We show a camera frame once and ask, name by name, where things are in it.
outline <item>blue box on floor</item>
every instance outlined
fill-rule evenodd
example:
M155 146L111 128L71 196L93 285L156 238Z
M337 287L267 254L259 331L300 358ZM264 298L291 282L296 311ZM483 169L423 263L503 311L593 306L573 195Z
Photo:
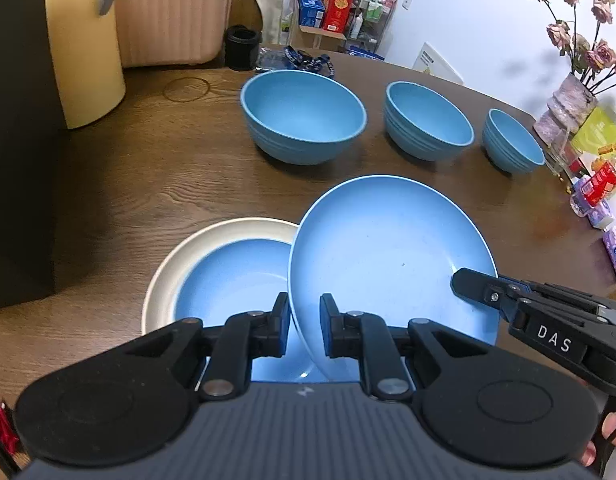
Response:
M299 25L319 28L325 10L321 0L299 0Z

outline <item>pink vase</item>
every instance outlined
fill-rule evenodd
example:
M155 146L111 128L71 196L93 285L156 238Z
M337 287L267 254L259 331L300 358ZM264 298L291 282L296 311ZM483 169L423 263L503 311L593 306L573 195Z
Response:
M592 110L598 105L597 98L572 74L563 80L547 102L548 109L534 123L534 131L548 146L563 134L579 131Z

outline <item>silver screw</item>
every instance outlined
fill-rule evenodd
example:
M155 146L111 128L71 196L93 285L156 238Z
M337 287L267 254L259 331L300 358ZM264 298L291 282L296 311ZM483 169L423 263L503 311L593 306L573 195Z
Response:
M386 395L400 395L408 391L408 383L396 377L382 379L377 387Z
M213 379L203 385L203 391L213 397L223 397L229 395L234 390L230 381L225 379Z

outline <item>red tassel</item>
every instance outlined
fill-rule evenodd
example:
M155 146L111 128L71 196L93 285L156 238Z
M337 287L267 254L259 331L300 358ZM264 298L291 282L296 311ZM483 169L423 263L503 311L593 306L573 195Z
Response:
M10 426L6 410L0 404L0 441L10 455L16 453L19 438L16 436L14 429Z

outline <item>bowl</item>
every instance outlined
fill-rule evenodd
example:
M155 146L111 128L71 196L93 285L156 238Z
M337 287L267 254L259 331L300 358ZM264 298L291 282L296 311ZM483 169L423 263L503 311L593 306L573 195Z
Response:
M185 317L223 325L233 314L271 310L287 291L288 260L297 226L273 218L236 218L181 242L155 272L143 302L141 332ZM322 382L291 322L285 355L252 362L253 381Z
M451 288L462 267L497 275L482 235L450 199L400 176L348 180L310 207L294 237L288 293L299 336L329 380L358 379L356 361L326 357L319 298L329 292L341 312L402 327L425 317L493 344L498 311Z
M343 152L363 130L367 114L342 84L301 70L253 77L241 89L250 136L289 164L320 164Z
M423 160L457 155L474 141L466 116L425 86L396 81L386 89L386 130L404 152Z
M546 162L531 133L515 118L496 108L486 117L483 144L492 162L508 173L529 173Z

